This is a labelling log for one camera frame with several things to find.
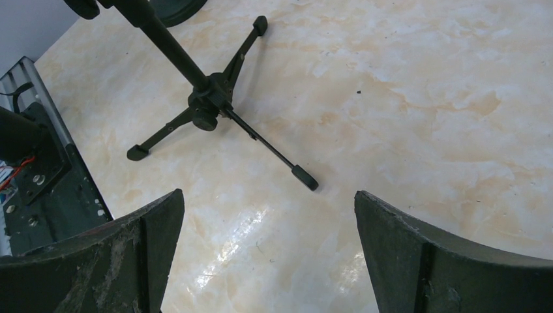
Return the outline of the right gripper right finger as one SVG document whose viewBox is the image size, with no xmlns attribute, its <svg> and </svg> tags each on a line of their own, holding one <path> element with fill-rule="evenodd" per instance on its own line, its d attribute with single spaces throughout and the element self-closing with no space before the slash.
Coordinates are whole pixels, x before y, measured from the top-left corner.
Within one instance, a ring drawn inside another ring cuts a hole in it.
<svg viewBox="0 0 553 313">
<path fill-rule="evenodd" d="M 551 312 L 552 262 L 459 237 L 366 191 L 357 229 L 380 312 Z"/>
</svg>

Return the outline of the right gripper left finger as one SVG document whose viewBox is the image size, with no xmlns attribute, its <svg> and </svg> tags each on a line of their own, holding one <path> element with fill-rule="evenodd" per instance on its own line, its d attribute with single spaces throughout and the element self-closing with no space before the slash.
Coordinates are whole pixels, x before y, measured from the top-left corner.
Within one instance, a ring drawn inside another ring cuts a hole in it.
<svg viewBox="0 0 553 313">
<path fill-rule="evenodd" d="M 2 312 L 160 312 L 183 192 L 58 243 L 1 258 Z"/>
</svg>

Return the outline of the small black tripod stand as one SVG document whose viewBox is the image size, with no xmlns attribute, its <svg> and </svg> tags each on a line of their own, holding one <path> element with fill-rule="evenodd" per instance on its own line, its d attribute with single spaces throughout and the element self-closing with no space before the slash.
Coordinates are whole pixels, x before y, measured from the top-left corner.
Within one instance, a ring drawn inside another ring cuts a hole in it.
<svg viewBox="0 0 553 313">
<path fill-rule="evenodd" d="M 291 170 L 291 173 L 311 191 L 319 184 L 306 170 L 293 164 L 267 140 L 242 120 L 232 106 L 233 90 L 243 66 L 245 55 L 256 41 L 268 29 L 265 16 L 258 16 L 252 24 L 252 30 L 235 53 L 223 72 L 205 75 L 189 54 L 178 43 L 175 37 L 156 16 L 150 1 L 67 1 L 66 4 L 80 17 L 92 20 L 100 14 L 100 7 L 115 7 L 134 27 L 150 39 L 165 55 L 171 64 L 192 85 L 188 97 L 188 108 L 172 119 L 141 144 L 136 144 L 127 151 L 127 158 L 140 161 L 147 157 L 151 148 L 169 136 L 177 128 L 192 123 L 204 131 L 213 131 L 218 125 L 219 116 L 237 123 L 253 140 L 258 140 L 275 154 Z"/>
</svg>

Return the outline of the round base microphone stand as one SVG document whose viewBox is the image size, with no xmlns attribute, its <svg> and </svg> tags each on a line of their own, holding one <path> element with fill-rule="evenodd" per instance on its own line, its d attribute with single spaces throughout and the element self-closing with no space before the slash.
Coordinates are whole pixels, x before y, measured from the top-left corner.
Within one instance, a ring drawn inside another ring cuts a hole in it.
<svg viewBox="0 0 553 313">
<path fill-rule="evenodd" d="M 207 0 L 150 0 L 156 16 L 166 27 L 187 21 L 201 10 Z"/>
</svg>

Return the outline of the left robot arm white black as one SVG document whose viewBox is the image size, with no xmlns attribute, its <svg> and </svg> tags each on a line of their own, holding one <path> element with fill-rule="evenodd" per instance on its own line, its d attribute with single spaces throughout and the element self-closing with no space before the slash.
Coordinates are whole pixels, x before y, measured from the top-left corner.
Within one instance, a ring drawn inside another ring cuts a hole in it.
<svg viewBox="0 0 553 313">
<path fill-rule="evenodd" d="M 1 161 L 13 165 L 25 158 L 38 157 L 47 134 L 45 124 L 1 108 Z"/>
</svg>

